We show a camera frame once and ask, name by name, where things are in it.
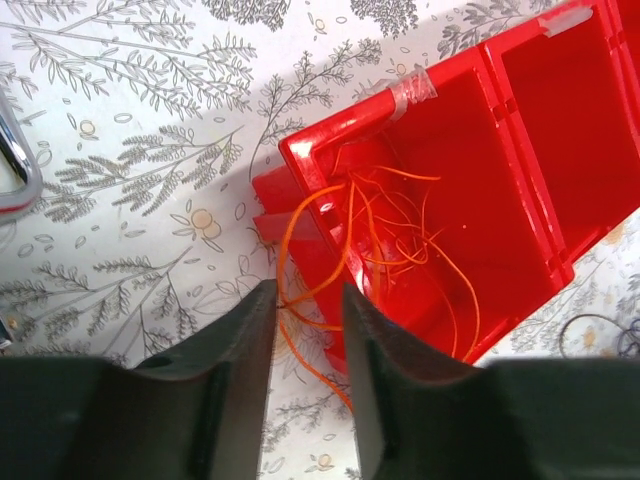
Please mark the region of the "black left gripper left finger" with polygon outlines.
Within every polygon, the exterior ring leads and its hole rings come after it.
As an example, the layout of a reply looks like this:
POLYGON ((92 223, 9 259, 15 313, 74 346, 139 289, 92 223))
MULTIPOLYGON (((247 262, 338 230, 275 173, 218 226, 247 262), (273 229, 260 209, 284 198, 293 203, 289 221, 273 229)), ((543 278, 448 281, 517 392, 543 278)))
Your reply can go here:
POLYGON ((277 287, 133 369, 90 356, 1 361, 5 479, 253 479, 277 287))

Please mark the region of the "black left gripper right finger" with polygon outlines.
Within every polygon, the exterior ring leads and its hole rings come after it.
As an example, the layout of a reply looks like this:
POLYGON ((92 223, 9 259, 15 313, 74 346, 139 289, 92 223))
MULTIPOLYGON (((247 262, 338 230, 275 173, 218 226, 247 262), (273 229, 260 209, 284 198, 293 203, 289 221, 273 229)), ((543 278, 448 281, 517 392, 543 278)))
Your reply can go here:
POLYGON ((474 367, 342 297, 366 479, 635 479, 639 364, 515 359, 474 367))

